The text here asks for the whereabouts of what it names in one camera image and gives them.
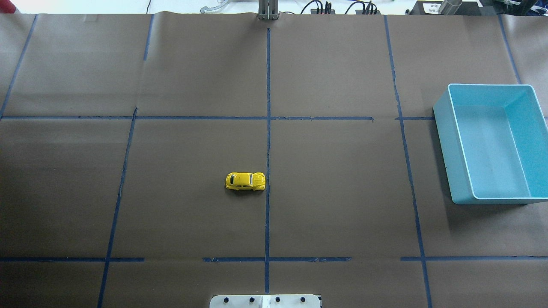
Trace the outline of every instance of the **metal post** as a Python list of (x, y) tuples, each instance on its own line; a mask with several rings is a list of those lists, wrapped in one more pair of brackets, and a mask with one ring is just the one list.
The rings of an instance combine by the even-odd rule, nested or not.
[(278, 0), (259, 0), (259, 19), (278, 19)]

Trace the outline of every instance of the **metal cylinder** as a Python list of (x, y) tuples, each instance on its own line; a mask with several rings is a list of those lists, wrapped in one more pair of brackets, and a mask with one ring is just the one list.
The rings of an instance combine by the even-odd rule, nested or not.
[(439, 6), (439, 13), (442, 15), (455, 15), (463, 0), (443, 0)]

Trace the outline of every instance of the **red object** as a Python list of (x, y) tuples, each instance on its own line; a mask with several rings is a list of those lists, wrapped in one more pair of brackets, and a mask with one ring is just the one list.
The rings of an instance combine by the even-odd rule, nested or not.
[(0, 0), (0, 13), (13, 14), (16, 9), (10, 0)]

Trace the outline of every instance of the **white label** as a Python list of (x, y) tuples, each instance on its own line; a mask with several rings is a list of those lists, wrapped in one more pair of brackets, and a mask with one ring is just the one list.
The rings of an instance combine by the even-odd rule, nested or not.
[(424, 13), (426, 14), (439, 14), (439, 6), (441, 4), (438, 3), (423, 3)]

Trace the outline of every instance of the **car roof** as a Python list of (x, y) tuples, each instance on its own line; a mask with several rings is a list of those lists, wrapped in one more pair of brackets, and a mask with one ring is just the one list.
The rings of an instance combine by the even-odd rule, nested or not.
[(236, 173), (233, 185), (249, 185), (249, 175), (252, 173)]

